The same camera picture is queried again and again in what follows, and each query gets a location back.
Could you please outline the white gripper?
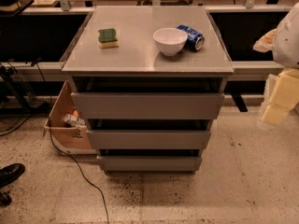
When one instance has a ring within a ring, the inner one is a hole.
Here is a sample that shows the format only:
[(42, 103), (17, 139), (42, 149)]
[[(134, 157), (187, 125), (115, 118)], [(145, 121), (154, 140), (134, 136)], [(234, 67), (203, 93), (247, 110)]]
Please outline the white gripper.
[(299, 71), (284, 69), (277, 76), (270, 74), (264, 89), (264, 108), (261, 121), (277, 126), (299, 103)]

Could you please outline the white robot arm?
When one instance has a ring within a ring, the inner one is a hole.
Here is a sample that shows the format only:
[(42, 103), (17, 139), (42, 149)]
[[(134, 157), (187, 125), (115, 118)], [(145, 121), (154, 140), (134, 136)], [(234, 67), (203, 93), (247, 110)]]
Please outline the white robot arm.
[(299, 3), (279, 23), (273, 39), (273, 60), (284, 66), (264, 101), (260, 126), (278, 126), (299, 103)]

